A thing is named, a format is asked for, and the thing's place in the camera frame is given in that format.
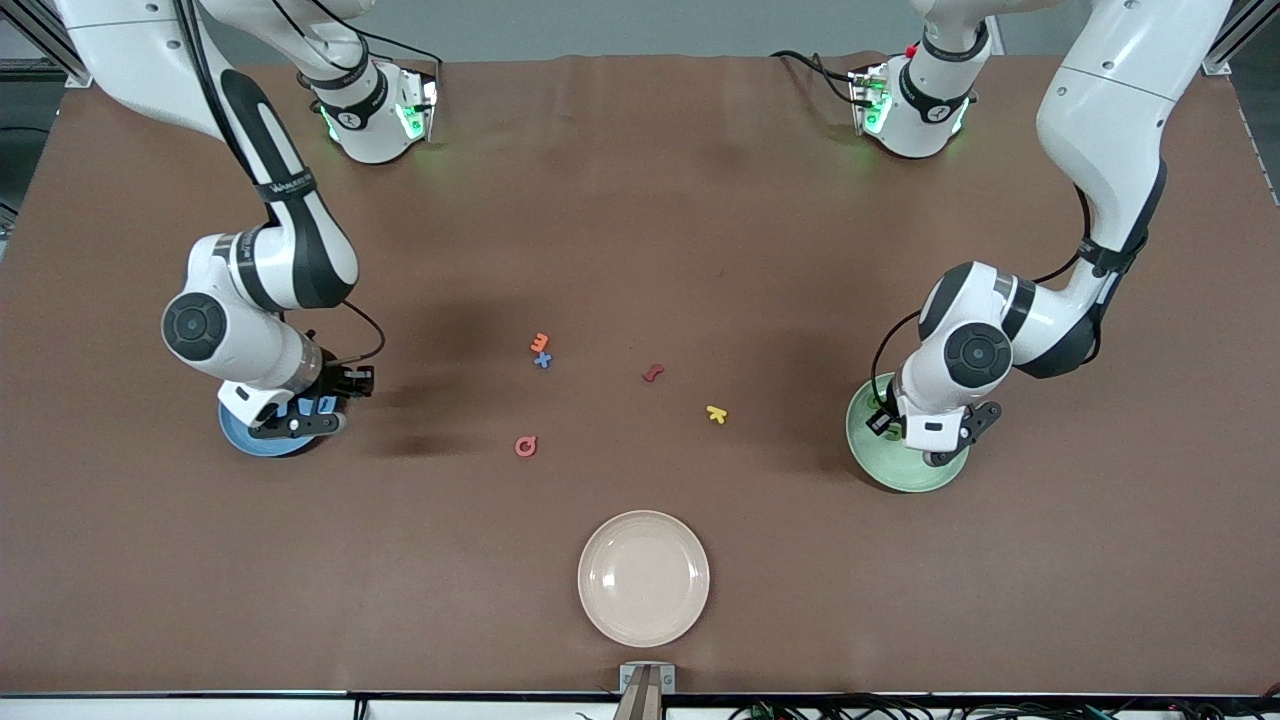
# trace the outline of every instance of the green plate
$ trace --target green plate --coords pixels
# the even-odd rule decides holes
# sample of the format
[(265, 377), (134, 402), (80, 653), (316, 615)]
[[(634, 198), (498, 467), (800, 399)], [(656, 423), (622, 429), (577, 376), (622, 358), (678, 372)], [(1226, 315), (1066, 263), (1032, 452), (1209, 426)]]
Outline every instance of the green plate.
[[(887, 392), (893, 373), (884, 373), (876, 378), (879, 386), (881, 398)], [(849, 413), (845, 414), (845, 436), (849, 438), (849, 450), (854, 451), (854, 457), (863, 470), (884, 487), (899, 492), (929, 492), (950, 483), (960, 474), (965, 460), (969, 459), (969, 448), (964, 448), (960, 455), (942, 468), (929, 468), (919, 450), (905, 447), (901, 441), (888, 439), (890, 433), (877, 436), (867, 427), (867, 420), (874, 413), (872, 405), (872, 383), (867, 380), (863, 387), (854, 393), (854, 400), (849, 404)]]

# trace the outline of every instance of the brown tabletop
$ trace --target brown tabletop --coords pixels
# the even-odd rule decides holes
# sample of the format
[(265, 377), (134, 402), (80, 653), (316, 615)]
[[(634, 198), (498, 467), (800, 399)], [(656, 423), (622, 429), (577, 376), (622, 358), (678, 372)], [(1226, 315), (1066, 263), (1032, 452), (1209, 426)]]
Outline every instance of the brown tabletop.
[[(252, 191), (218, 142), (68, 94), (0, 266), (0, 689), (591, 689), (664, 659), (690, 692), (1261, 691), (1280, 233), (1226, 79), (1170, 120), (1097, 363), (1014, 374), (934, 493), (881, 489), (845, 442), (876, 343), (942, 272), (1073, 252), (1034, 129), (1055, 67), (993, 59), (927, 161), (780, 60), (451, 67), (436, 142), (384, 167), (325, 138), (292, 69), (255, 69), (389, 336), (349, 430), (287, 460), (232, 448), (216, 380), (159, 332), (191, 243), (261, 222)], [(374, 341), (343, 309), (291, 319), (339, 355)], [(712, 564), (701, 620), (653, 651), (575, 587), (591, 532), (641, 507)]]

